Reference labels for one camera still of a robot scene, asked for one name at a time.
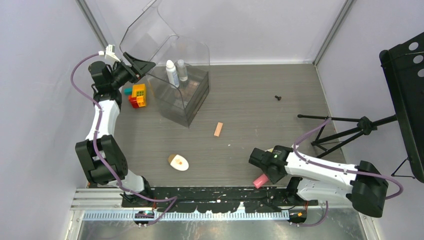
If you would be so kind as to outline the clear small bottle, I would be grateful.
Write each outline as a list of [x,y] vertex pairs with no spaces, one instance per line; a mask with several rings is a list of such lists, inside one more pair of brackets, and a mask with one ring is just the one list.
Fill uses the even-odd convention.
[[176,62],[178,77],[181,82],[186,82],[188,80],[188,71],[185,65],[185,62],[182,59],[179,59]]

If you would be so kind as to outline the white oval compact case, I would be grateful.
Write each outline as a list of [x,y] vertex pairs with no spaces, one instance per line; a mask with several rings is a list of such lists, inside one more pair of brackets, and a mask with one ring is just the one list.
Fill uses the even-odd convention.
[[189,169],[188,161],[179,154],[171,154],[168,157],[169,165],[177,171],[186,171]]

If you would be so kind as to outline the clear acrylic drawer organizer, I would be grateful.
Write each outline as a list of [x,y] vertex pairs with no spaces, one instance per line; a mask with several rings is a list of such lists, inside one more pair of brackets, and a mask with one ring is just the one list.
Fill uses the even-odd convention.
[[[156,63],[146,74],[146,80],[155,98],[160,114],[184,127],[189,127],[210,92],[210,50],[206,44],[177,34],[165,20],[160,9],[169,5],[168,0],[153,0],[126,29],[119,48],[122,53],[144,61]],[[186,65],[188,80],[173,88],[169,83],[166,62],[177,61]],[[199,82],[194,96],[184,98],[184,85]]]

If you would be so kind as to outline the pink spray bottle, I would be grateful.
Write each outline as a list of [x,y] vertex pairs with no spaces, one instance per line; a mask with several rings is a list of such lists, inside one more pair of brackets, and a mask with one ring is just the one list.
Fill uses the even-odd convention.
[[266,184],[267,182],[269,182],[270,180],[269,180],[269,178],[267,177],[267,175],[266,174],[262,174],[262,175],[260,175],[258,178],[256,178],[253,182],[252,182],[252,184],[253,184],[253,186],[256,188],[256,189],[259,189],[259,188],[261,188],[264,184]]

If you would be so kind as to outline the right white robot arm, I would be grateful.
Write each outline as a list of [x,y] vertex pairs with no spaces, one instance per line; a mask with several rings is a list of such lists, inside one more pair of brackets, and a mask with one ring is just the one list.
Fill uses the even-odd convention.
[[309,201],[351,204],[358,212],[373,218],[383,215],[388,181],[368,161],[342,164],[311,157],[290,147],[276,145],[271,151],[254,148],[248,162],[263,174],[253,184],[276,184],[290,175],[285,199],[291,205]]

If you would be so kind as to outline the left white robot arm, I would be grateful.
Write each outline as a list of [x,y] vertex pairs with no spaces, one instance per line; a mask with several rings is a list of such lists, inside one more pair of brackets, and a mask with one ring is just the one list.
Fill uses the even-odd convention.
[[[82,63],[103,56],[112,64],[95,61],[88,66],[93,80],[93,94],[88,95],[74,81],[74,75]],[[122,108],[121,88],[126,83],[137,83],[155,63],[129,58],[126,64],[114,53],[99,51],[81,60],[71,72],[70,83],[94,109],[94,119],[83,141],[76,143],[75,152],[90,185],[112,186],[123,191],[121,196],[131,203],[148,207],[154,200],[151,187],[145,177],[133,173],[122,150],[114,138],[117,118]]]

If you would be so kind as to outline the eyeshadow palette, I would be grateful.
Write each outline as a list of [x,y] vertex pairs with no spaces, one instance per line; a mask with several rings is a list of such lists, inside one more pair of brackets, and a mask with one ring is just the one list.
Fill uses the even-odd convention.
[[197,82],[197,81],[193,81],[193,80],[188,81],[186,83],[186,85],[184,85],[184,89],[183,89],[184,95],[183,95],[183,97],[185,99],[190,100],[194,96],[194,94],[196,93],[199,85],[200,85],[200,83]]

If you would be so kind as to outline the white cylindrical bottle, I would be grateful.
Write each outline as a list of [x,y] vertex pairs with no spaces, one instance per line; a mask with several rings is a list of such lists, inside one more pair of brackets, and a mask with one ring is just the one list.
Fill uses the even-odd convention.
[[177,73],[177,68],[172,60],[167,60],[165,64],[165,70],[168,77],[169,83],[173,88],[178,88],[180,86],[179,77]]

